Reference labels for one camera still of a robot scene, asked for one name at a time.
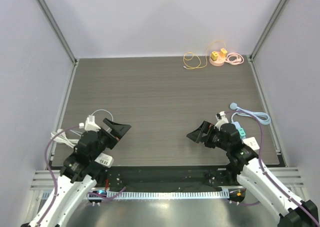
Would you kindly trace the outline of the white USB power strip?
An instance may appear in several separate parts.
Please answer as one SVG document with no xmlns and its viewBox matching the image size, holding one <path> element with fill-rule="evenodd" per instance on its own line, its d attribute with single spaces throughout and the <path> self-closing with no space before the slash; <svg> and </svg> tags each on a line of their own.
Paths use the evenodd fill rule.
<svg viewBox="0 0 320 227">
<path fill-rule="evenodd" d="M 96 159 L 95 162 L 103 165 L 106 168 L 110 168 L 113 165 L 114 158 L 108 154 L 101 153 Z"/>
</svg>

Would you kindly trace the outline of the light blue power strip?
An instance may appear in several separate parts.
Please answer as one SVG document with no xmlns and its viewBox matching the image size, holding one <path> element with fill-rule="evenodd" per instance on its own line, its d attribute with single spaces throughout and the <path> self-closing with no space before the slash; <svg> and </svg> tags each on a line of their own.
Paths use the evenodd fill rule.
<svg viewBox="0 0 320 227">
<path fill-rule="evenodd" d="M 238 130 L 238 128 L 242 128 L 240 123 L 238 121 L 233 121 L 232 124 L 235 126 L 235 128 Z"/>
</svg>

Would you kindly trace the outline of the white cube socket adapter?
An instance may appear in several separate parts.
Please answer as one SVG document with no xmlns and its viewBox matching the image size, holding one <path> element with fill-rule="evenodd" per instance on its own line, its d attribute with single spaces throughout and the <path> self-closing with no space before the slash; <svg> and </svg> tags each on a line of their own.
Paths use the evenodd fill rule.
<svg viewBox="0 0 320 227">
<path fill-rule="evenodd" d="M 242 142 L 256 153 L 260 150 L 260 146 L 255 137 L 244 138 Z"/>
</svg>

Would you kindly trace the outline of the teal plug adapter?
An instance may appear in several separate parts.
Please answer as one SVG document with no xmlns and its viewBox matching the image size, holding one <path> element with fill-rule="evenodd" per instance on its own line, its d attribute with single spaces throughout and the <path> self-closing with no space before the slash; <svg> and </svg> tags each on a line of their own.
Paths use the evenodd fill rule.
<svg viewBox="0 0 320 227">
<path fill-rule="evenodd" d="M 238 130 L 238 132 L 239 132 L 240 138 L 241 138 L 241 139 L 245 139 L 245 138 L 246 138 L 246 132 L 245 132 L 245 130 L 244 130 L 243 128 L 238 128 L 237 130 Z"/>
</svg>

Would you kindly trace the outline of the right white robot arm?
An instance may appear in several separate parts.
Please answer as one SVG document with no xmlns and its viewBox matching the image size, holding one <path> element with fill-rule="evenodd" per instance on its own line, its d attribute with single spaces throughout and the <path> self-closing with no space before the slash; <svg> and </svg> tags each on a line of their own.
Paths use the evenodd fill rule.
<svg viewBox="0 0 320 227">
<path fill-rule="evenodd" d="M 304 201 L 289 190 L 267 168 L 258 155 L 261 149 L 256 139 L 241 139 L 240 132 L 232 123 L 218 122 L 213 125 L 204 121 L 200 127 L 187 134 L 195 143 L 207 148 L 220 148 L 229 159 L 226 181 L 240 184 L 267 208 L 279 227 L 318 227 L 319 213 L 312 200 Z"/>
</svg>

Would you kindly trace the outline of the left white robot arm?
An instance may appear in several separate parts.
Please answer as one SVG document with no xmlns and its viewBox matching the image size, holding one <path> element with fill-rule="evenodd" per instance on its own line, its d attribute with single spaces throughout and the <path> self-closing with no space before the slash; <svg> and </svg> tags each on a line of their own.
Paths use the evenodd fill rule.
<svg viewBox="0 0 320 227">
<path fill-rule="evenodd" d="M 98 126 L 93 115 L 78 124 L 84 131 L 73 147 L 73 152 L 63 162 L 58 177 L 50 173 L 53 180 L 51 194 L 36 216 L 24 226 L 65 226 L 90 190 L 106 182 L 105 170 L 113 162 L 102 154 L 105 149 L 113 149 L 131 129 L 131 125 L 116 123 L 108 118 L 103 122 L 109 130 Z"/>
</svg>

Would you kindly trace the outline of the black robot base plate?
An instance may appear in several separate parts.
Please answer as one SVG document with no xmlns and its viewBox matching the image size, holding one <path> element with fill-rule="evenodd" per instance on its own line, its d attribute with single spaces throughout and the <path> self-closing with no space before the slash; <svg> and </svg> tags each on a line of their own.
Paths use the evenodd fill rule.
<svg viewBox="0 0 320 227">
<path fill-rule="evenodd" d="M 224 166 L 116 166 L 104 170 L 97 188 L 134 193 L 204 193 L 228 189 L 229 199 L 242 202 L 246 189 Z"/>
</svg>

